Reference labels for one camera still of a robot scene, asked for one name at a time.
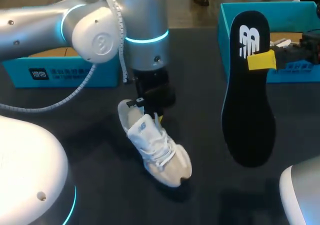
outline cable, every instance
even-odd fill
[[[14,111],[14,112],[20,112],[20,113],[43,113],[43,112],[47,112],[49,110],[55,109],[57,107],[60,107],[61,105],[69,102],[71,99],[73,99],[77,94],[80,93],[80,91],[85,87],[85,85],[88,83],[88,81],[90,80],[92,74],[94,73],[95,69],[97,68],[96,64],[93,64],[89,73],[87,74],[87,76],[84,78],[83,82],[77,87],[76,90],[74,90],[73,93],[71,93],[69,96],[67,96],[65,99],[50,105],[50,106],[46,106],[46,107],[42,107],[42,108],[23,108],[23,107],[17,107],[17,106],[9,106],[9,105],[5,105],[0,103],[0,109],[5,109],[5,110],[10,110],[10,111]]]
[[[127,67],[126,67],[125,58],[124,58],[124,44],[125,44],[126,35],[125,35],[125,26],[124,26],[122,14],[121,14],[121,9],[116,0],[105,0],[105,1],[108,3],[112,13],[117,17],[117,22],[119,26],[119,37],[120,37],[119,60],[120,60],[120,65],[122,69],[122,80],[123,80],[123,83],[126,84],[128,82],[129,76],[128,76]]]
[[[122,19],[122,15],[121,15],[121,9],[120,9],[116,0],[106,0],[106,2],[108,3],[109,8],[112,11],[112,13],[117,16],[117,22],[118,22],[118,26],[119,26],[119,37],[120,37],[119,60],[120,60],[120,65],[121,65],[121,69],[122,69],[122,74],[123,74],[122,80],[124,83],[127,83],[128,72],[127,72],[125,59],[124,59],[124,43],[125,43],[126,36],[125,36],[124,23],[123,23],[123,19]],[[55,109],[57,107],[60,107],[61,105],[69,102],[71,99],[73,99],[76,95],[78,95],[80,93],[80,91],[86,86],[86,84],[91,79],[96,68],[97,68],[97,64],[93,64],[89,73],[84,78],[82,83],[76,88],[76,90],[74,90],[73,93],[71,93],[65,99],[63,99],[53,105],[42,107],[42,108],[23,108],[23,107],[17,107],[17,106],[9,106],[9,105],[0,103],[0,109],[10,110],[10,111],[20,112],[20,113],[43,113],[43,112],[47,112],[52,109]]]

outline white sneaker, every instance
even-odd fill
[[[156,113],[154,121],[144,114],[143,107],[128,107],[129,101],[119,103],[119,119],[127,137],[141,154],[145,169],[162,184],[179,187],[181,179],[189,179],[192,174],[187,151],[168,136]]]

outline teal cardboard box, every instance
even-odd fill
[[[76,88],[92,64],[70,47],[57,48],[29,57],[8,60],[3,66],[16,88]],[[99,64],[86,87],[112,88],[119,82],[119,57]]]
[[[218,20],[218,43],[227,78],[230,67],[230,28],[238,14],[245,11],[261,12],[268,20],[271,33],[303,33],[320,29],[316,9],[314,2],[222,3]],[[267,82],[320,82],[320,66],[304,60],[288,63],[285,69],[271,69],[267,75]]]

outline insole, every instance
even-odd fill
[[[268,69],[251,70],[247,56],[268,52],[270,29],[260,12],[245,11],[230,29],[230,70],[221,114],[225,142],[234,160],[258,167],[272,154],[276,122],[270,108],[266,81]]]
[[[137,107],[130,109],[128,113],[128,128],[130,129],[144,114]]]

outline black table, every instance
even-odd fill
[[[163,125],[190,155],[189,186],[175,192],[160,186],[126,139],[117,104],[135,98],[133,85],[86,89],[47,113],[2,114],[38,124],[61,141],[77,183],[81,225],[287,225],[279,177],[288,166],[320,155],[320,85],[268,86],[275,149],[266,165],[243,168],[230,156],[220,127],[226,82],[217,30],[172,29],[170,40],[177,103]],[[42,107],[71,92],[14,89],[0,74],[2,103]]]

